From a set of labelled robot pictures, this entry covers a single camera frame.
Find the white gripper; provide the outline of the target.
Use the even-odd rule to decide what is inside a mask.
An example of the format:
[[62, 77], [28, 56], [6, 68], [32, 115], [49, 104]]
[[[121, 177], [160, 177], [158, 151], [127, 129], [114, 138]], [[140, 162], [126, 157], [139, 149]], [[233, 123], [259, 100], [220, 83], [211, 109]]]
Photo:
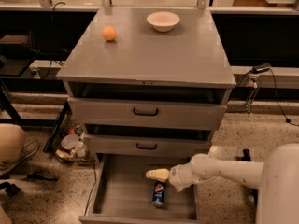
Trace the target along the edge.
[[169, 183], [175, 187], [177, 192], [182, 192], [195, 182], [195, 175], [191, 166], [187, 164], [179, 164], [170, 169], [155, 169], [146, 172], [146, 178]]

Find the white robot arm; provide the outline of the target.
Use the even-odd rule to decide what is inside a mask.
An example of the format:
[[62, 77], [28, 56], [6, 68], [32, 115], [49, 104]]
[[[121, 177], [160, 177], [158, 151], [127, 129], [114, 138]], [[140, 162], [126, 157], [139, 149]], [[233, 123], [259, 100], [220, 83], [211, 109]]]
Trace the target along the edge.
[[264, 162], [224, 161], [196, 154], [186, 164], [146, 172], [178, 192], [222, 177], [258, 191], [256, 224], [299, 224], [299, 145], [276, 147]]

